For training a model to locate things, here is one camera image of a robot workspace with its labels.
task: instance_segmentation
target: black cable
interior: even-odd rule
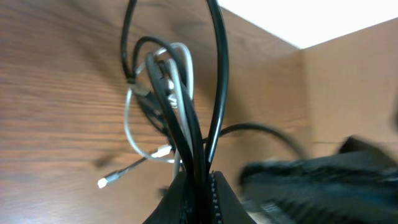
[[[194,179],[196,184],[196,200],[198,204],[198,212],[202,218],[205,218],[208,213],[208,204],[206,203],[206,162],[205,152],[203,150],[203,140],[200,131],[199,120],[192,101],[188,95],[187,89],[181,87],[185,114],[187,116],[187,123],[191,134],[192,152],[193,152],[193,167]]]
[[[242,130],[257,130],[263,131],[265,133],[271,134],[278,139],[280,139],[283,143],[285,143],[300,159],[309,159],[308,154],[305,152],[304,148],[296,142],[292,137],[283,131],[274,128],[272,126],[263,125],[263,124],[254,124],[254,123],[242,123],[242,124],[234,124],[227,128],[221,130],[220,137],[225,134],[231,133],[233,131],[242,131]]]
[[[112,184],[113,182],[119,180],[120,177],[122,177],[124,174],[127,174],[131,169],[135,168],[139,164],[142,164],[146,160],[147,160],[147,158],[142,157],[141,159],[137,160],[136,162],[133,162],[131,165],[129,165],[123,169],[113,171],[112,173],[104,176],[101,180],[98,181],[98,187],[103,188],[109,184]]]
[[[167,70],[165,63],[159,63],[159,67],[162,75],[164,77],[168,77],[169,71]],[[145,117],[149,120],[153,127],[158,130],[158,132],[162,133],[167,138],[169,144],[172,146],[172,151],[175,152],[174,140],[172,139],[169,127],[167,126],[167,122],[163,116],[162,108],[159,105],[159,101],[157,100],[153,92],[149,91],[146,94],[136,93],[136,99]]]
[[[134,50],[132,52],[132,78],[133,80],[136,78],[136,70],[137,70],[137,63],[138,63],[138,56],[139,56],[139,51],[141,47],[146,43],[146,42],[152,42],[155,43],[164,49],[166,49],[167,53],[171,56],[172,59],[174,59],[175,64],[177,65],[178,72],[181,76],[181,81],[182,83],[186,86],[187,85],[187,71],[185,69],[185,65],[183,64],[180,54],[177,53],[173,48],[170,47],[170,44],[167,43],[164,40],[160,40],[159,38],[156,37],[150,37],[150,36],[144,36],[141,37],[137,43],[136,46],[134,46]]]
[[[127,55],[127,40],[129,36],[129,28],[130,28],[130,23],[131,23],[131,18],[132,18],[132,13],[134,12],[134,8],[136,7],[137,0],[130,0],[129,4],[127,5],[126,9],[126,15],[124,16],[124,21],[123,21],[123,28],[122,28],[122,36],[120,40],[120,54],[121,54],[121,60],[122,60],[122,67],[123,67],[123,72],[124,75],[126,76],[126,79],[128,82],[131,81],[132,72],[129,68],[129,63],[128,63],[128,55]]]
[[[207,0],[211,18],[213,20],[214,31],[217,43],[217,89],[214,103],[213,116],[211,118],[208,141],[205,147],[206,154],[206,173],[210,170],[211,162],[217,147],[218,136],[220,135],[221,125],[226,104],[226,95],[228,91],[229,59],[228,42],[226,31],[221,15],[220,7],[216,0]]]
[[[150,82],[154,89],[155,96],[159,100],[160,106],[162,107],[166,122],[170,129],[170,133],[172,134],[177,150],[181,155],[181,159],[187,171],[187,178],[192,182],[193,185],[195,185],[195,181],[193,179],[193,161],[190,154],[189,146],[182,133],[174,110],[170,106],[170,103],[166,97],[166,89],[160,83],[160,79],[163,78],[163,76],[161,74],[159,66],[155,62],[155,57],[153,53],[147,54],[145,63]]]

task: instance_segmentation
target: gray cable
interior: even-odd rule
[[[189,52],[188,47],[187,47],[186,45],[182,44],[182,43],[172,43],[170,46],[173,47],[173,48],[180,49],[181,52],[182,52],[183,55],[184,55],[185,66],[186,66],[186,69],[187,69],[187,85],[188,85],[188,88],[187,88],[187,89],[188,89],[188,94],[190,95],[190,98],[193,98],[193,62],[192,62],[191,53]],[[160,54],[162,54],[162,53],[164,53],[164,52],[166,52],[166,50],[163,49],[163,48],[161,48],[161,49],[157,50],[155,54],[156,54],[156,55],[160,55]],[[142,64],[137,68],[136,73],[137,73],[137,74],[140,74],[140,73],[143,71],[143,69],[145,69],[145,67],[146,67],[145,63],[142,63]],[[181,91],[181,87],[180,87],[178,90],[175,90],[175,94],[177,95],[179,91]],[[161,162],[168,162],[168,163],[176,163],[176,164],[178,164],[178,166],[179,166],[179,162],[175,162],[175,161],[181,161],[181,158],[175,160],[175,159],[164,159],[164,158],[159,158],[159,157],[152,157],[152,156],[149,155],[148,153],[142,151],[142,150],[138,147],[138,145],[136,144],[134,138],[133,138],[132,135],[131,135],[130,127],[129,127],[129,110],[130,110],[131,98],[132,98],[133,96],[134,96],[133,87],[130,86],[129,89],[127,90],[126,104],[125,104],[125,108],[124,108],[124,132],[126,133],[127,140],[129,141],[131,147],[132,147],[138,154],[142,155],[143,157],[145,157],[145,158],[147,158],[147,159],[157,160],[157,161],[161,161]]]
[[[189,149],[191,150],[191,154],[192,154],[193,152],[192,152],[191,132],[190,132],[189,126],[188,126],[187,115],[185,114],[185,107],[184,107],[184,102],[183,102],[183,98],[182,98],[180,76],[178,74],[177,65],[175,64],[173,59],[168,59],[167,63],[169,64],[170,76],[174,83],[174,93],[175,93],[175,97],[177,99],[177,108],[178,108],[178,116],[180,118],[180,124],[182,126],[182,131],[184,133],[185,139],[188,142]],[[178,162],[175,162],[175,161],[179,161],[180,159],[181,159],[180,153],[178,153],[178,151],[175,151],[173,179],[180,172],[180,164]]]

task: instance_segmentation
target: white ceiling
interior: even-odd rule
[[[398,0],[218,0],[300,49],[398,17]]]

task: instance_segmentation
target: cable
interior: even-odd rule
[[[208,141],[206,143],[206,172],[210,170],[216,152],[218,136],[220,135],[221,125],[223,124],[226,95],[228,91],[229,76],[229,58],[228,58],[228,42],[223,21],[216,0],[207,0],[210,10],[211,19],[213,21],[214,31],[217,43],[217,88],[214,103],[213,116],[211,118]]]
[[[156,157],[162,157],[164,155],[166,155],[165,152],[162,152],[163,149],[158,149],[158,150],[154,150],[151,153],[152,156]],[[142,164],[145,160],[147,160],[145,157],[142,157],[141,159],[139,159],[136,162],[133,162],[131,165],[127,166],[124,169],[121,170],[116,170],[113,171],[112,173],[104,176],[102,179],[100,179],[98,181],[98,187],[99,188],[103,188],[109,184],[112,184],[113,182],[117,181],[120,179],[120,177],[122,177],[124,174],[127,174],[130,170],[132,170],[133,168],[135,168],[136,166],[138,166],[139,164]]]
[[[191,53],[188,49],[188,47],[182,43],[172,43],[170,45],[172,48],[176,48],[176,49],[180,49],[181,53],[183,53],[184,59],[185,59],[185,65],[187,68],[187,83],[188,83],[188,92],[190,93],[190,98],[193,98],[193,62],[192,62],[192,56]],[[156,55],[160,55],[163,54],[166,51],[165,48],[160,48],[159,50],[157,50],[155,52]],[[136,70],[136,74],[139,75],[143,69],[145,69],[146,64],[143,62],[141,65],[139,65],[139,67]],[[180,88],[175,89],[175,92],[180,92]],[[126,97],[126,107],[124,110],[124,130],[127,136],[127,140],[129,141],[131,147],[140,155],[144,156],[147,159],[155,159],[157,161],[161,161],[161,162],[169,162],[169,163],[175,163],[175,166],[178,165],[178,167],[180,166],[180,162],[175,162],[175,161],[180,161],[180,155],[178,153],[178,151],[176,152],[178,154],[178,158],[175,158],[175,160],[173,159],[160,159],[160,158],[151,158],[151,156],[149,154],[146,154],[145,152],[143,152],[135,143],[134,139],[131,136],[130,133],[130,129],[129,129],[129,122],[128,122],[128,117],[129,117],[129,108],[130,108],[130,103],[131,103],[131,98],[133,96],[133,92],[131,92],[130,94],[127,91],[127,97]]]
[[[195,113],[195,109],[192,105],[192,99],[189,98],[186,89],[183,89],[180,84],[178,76],[177,66],[175,62],[170,59],[168,61],[170,65],[170,74],[174,83],[174,88],[177,97],[178,113],[180,115],[181,125],[188,145],[193,152],[193,168],[194,168],[194,180],[197,201],[200,204],[200,208],[204,208],[205,203],[205,192],[206,192],[206,163],[205,155],[203,151],[203,141],[200,131],[200,125],[198,118]],[[174,171],[178,171],[179,166],[174,164]]]
[[[173,59],[169,59],[167,61],[167,63],[169,65],[169,69],[170,69],[170,76],[174,83],[174,93],[175,93],[175,97],[177,99],[177,108],[178,108],[178,116],[180,118],[180,124],[182,126],[182,131],[184,133],[185,139],[187,140],[190,151],[192,153],[193,151],[192,151],[191,133],[189,130],[188,121],[187,121],[187,117],[185,114],[185,106],[184,106],[184,102],[183,102],[183,98],[182,98],[180,77],[178,75],[177,66]],[[175,156],[174,156],[173,179],[177,176],[177,174],[180,171],[180,163],[178,162],[180,160],[180,158],[181,158],[180,153],[178,151],[176,151]]]
[[[130,111],[130,102],[131,102],[131,97],[133,95],[133,90],[132,88],[129,88],[127,90],[127,95],[126,95],[126,104],[124,105],[124,132],[126,133],[127,140],[129,141],[131,147],[140,155],[145,157],[146,159],[153,159],[161,162],[168,162],[168,163],[174,163],[173,159],[163,159],[163,158],[156,158],[150,156],[148,153],[142,151],[138,145],[136,144],[135,140],[133,139],[131,132],[130,132],[130,125],[129,125],[129,111]]]
[[[178,72],[181,75],[181,81],[182,83],[186,86],[187,85],[187,72],[185,69],[184,64],[182,63],[179,54],[174,51],[174,49],[170,46],[169,43],[167,43],[164,40],[160,40],[159,38],[156,37],[149,37],[149,36],[144,36],[141,37],[136,45],[134,46],[134,50],[132,51],[132,70],[134,71],[132,79],[135,81],[137,73],[135,72],[137,70],[137,62],[138,62],[138,56],[139,56],[139,51],[141,47],[146,43],[146,42],[152,42],[155,43],[167,50],[167,53],[171,56],[172,59],[174,59]]]
[[[294,138],[290,137],[288,134],[283,131],[263,124],[254,124],[254,123],[241,123],[234,124],[227,128],[224,128],[220,132],[220,137],[225,134],[231,133],[233,131],[242,131],[242,130],[256,130],[262,131],[267,134],[271,134],[278,139],[280,139],[283,143],[285,143],[300,159],[309,159],[309,155],[305,152],[304,148],[296,141]]]
[[[129,4],[127,5],[126,15],[124,16],[124,21],[123,21],[122,36],[120,40],[120,54],[121,54],[120,56],[122,61],[122,67],[123,67],[124,76],[126,76],[128,82],[131,82],[133,75],[131,70],[129,69],[129,65],[127,62],[127,38],[129,35],[132,13],[134,12],[136,4],[137,0],[130,0]]]
[[[173,59],[175,60],[177,67],[178,67],[177,61],[179,60],[179,58],[176,57]],[[181,155],[183,164],[185,166],[185,170],[187,172],[187,178],[192,182],[192,184],[194,184],[193,161],[192,161],[192,156],[190,155],[189,146],[188,146],[187,141],[185,140],[184,135],[181,131],[180,125],[177,121],[177,117],[175,116],[174,111],[171,108],[169,101],[167,100],[167,97],[165,95],[165,89],[160,83],[160,79],[163,77],[160,72],[159,66],[155,62],[154,54],[152,54],[152,53],[147,54],[145,63],[146,63],[146,67],[147,67],[149,80],[154,89],[154,94],[157,97],[157,99],[159,100],[159,103],[164,112],[165,119],[170,128],[170,132],[173,136],[175,145]],[[178,72],[180,74],[185,72],[185,70],[183,69],[183,65],[182,65],[182,69],[179,69]]]

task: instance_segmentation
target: black fabric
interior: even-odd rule
[[[398,223],[394,161],[355,138],[349,138],[340,153],[309,161],[250,164],[239,179],[244,198],[273,223]]]

